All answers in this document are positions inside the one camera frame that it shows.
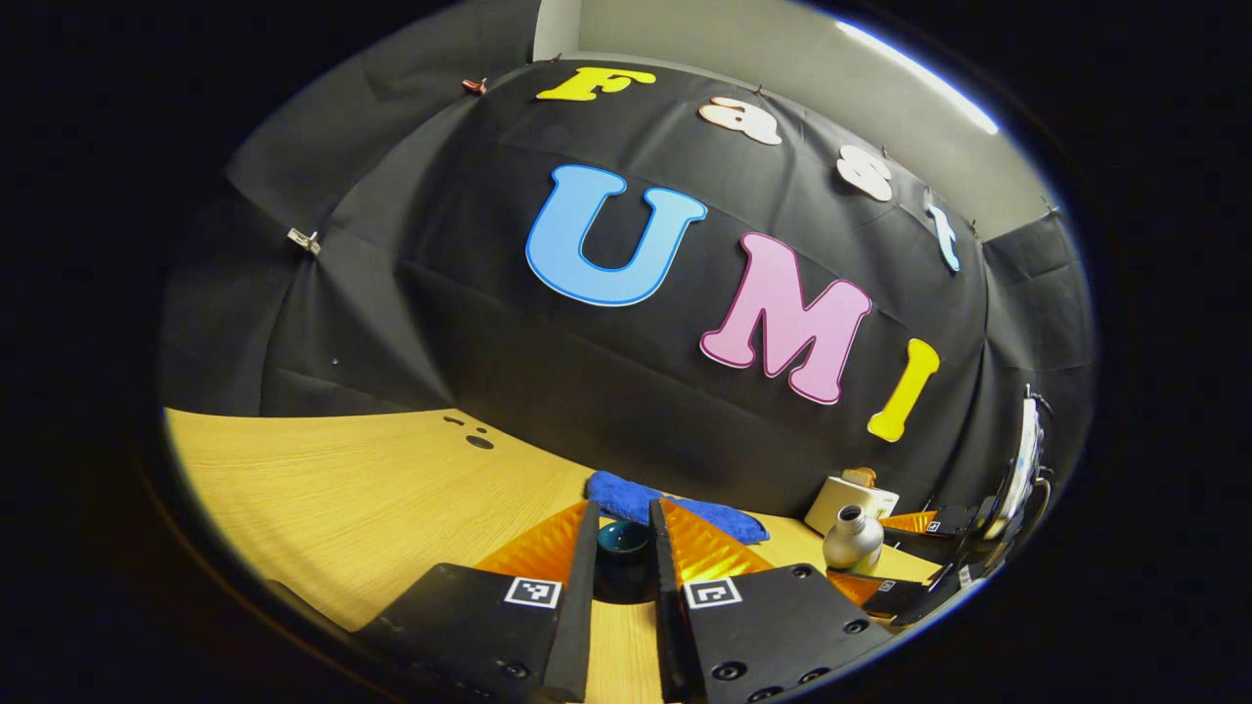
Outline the silver green label water bottle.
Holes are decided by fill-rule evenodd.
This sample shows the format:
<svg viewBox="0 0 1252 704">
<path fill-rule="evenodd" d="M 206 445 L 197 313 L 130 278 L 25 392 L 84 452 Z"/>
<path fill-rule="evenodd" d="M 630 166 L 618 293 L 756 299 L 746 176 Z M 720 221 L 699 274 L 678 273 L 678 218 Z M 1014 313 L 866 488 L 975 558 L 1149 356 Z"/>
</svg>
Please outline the silver green label water bottle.
<svg viewBox="0 0 1252 704">
<path fill-rule="evenodd" d="M 843 506 L 823 540 L 826 567 L 835 572 L 870 575 L 884 547 L 885 531 L 870 511 L 858 504 Z"/>
</svg>

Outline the white toaster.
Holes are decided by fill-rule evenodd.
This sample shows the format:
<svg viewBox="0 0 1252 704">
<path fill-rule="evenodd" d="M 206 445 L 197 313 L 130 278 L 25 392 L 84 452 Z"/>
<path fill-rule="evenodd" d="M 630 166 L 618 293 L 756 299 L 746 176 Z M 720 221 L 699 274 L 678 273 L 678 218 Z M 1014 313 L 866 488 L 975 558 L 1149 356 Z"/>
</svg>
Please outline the white toaster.
<svg viewBox="0 0 1252 704">
<path fill-rule="evenodd" d="M 891 516 L 900 496 L 880 487 L 854 484 L 841 477 L 829 476 L 804 517 L 808 525 L 826 537 L 835 526 L 843 509 L 849 505 L 861 507 L 861 514 L 875 520 Z"/>
</svg>

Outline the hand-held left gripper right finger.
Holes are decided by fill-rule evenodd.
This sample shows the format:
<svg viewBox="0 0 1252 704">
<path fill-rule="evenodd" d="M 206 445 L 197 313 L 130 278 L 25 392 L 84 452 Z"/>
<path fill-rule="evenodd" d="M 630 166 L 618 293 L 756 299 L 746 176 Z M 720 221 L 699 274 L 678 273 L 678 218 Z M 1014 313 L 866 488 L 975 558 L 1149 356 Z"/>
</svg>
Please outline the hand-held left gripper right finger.
<svg viewBox="0 0 1252 704">
<path fill-rule="evenodd" d="M 775 566 L 667 499 L 649 505 L 649 519 L 669 701 L 814 701 L 893 640 L 818 566 Z"/>
</svg>

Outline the black backdrop cloth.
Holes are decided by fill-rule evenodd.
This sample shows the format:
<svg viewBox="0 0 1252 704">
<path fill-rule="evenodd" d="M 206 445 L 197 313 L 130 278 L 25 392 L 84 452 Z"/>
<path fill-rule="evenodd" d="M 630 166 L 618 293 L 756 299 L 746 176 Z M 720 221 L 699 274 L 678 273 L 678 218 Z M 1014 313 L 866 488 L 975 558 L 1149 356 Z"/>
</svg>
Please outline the black backdrop cloth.
<svg viewBox="0 0 1252 704">
<path fill-rule="evenodd" d="M 453 0 L 287 98 L 162 298 L 162 405 L 457 410 L 666 492 L 801 515 L 868 466 L 977 506 L 1096 410 L 1042 168 L 805 0 Z M 487 80 L 486 95 L 461 81 Z M 318 257 L 287 232 L 319 233 Z"/>
</svg>

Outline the teal teacup lid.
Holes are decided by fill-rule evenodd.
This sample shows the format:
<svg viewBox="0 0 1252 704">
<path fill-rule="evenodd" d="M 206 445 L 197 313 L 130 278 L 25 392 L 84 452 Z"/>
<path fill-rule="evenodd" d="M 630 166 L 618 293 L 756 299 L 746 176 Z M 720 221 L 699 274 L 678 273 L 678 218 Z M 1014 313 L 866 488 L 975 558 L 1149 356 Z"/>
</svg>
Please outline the teal teacup lid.
<svg viewBox="0 0 1252 704">
<path fill-rule="evenodd" d="M 644 604 L 654 598 L 654 546 L 647 526 L 620 520 L 598 530 L 593 598 L 607 604 Z"/>
</svg>

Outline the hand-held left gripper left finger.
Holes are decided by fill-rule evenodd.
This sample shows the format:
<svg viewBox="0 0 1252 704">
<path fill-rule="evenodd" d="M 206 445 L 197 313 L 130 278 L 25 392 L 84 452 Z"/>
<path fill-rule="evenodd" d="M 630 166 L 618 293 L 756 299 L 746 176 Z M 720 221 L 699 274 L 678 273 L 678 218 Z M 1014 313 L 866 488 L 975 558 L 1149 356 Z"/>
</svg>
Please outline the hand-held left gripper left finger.
<svg viewBox="0 0 1252 704">
<path fill-rule="evenodd" d="M 433 704 L 582 704 L 598 522 L 578 501 L 473 566 L 437 564 L 356 638 Z"/>
</svg>

